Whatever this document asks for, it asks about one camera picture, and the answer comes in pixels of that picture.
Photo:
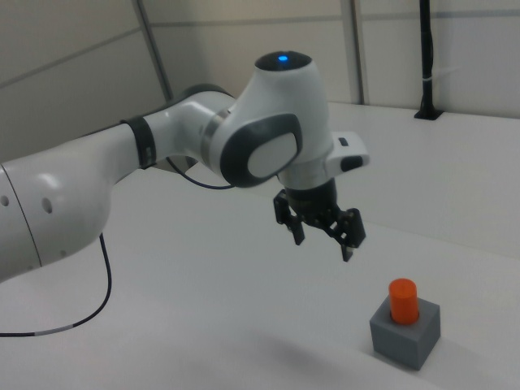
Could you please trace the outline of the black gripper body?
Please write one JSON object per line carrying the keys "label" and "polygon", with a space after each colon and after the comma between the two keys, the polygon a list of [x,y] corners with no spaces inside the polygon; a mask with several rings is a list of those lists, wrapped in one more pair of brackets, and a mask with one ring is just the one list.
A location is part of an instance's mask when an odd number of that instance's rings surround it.
{"label": "black gripper body", "polygon": [[345,211],[337,205],[334,179],[314,188],[285,188],[285,192],[290,207],[303,222],[310,226],[330,228],[345,216]]}

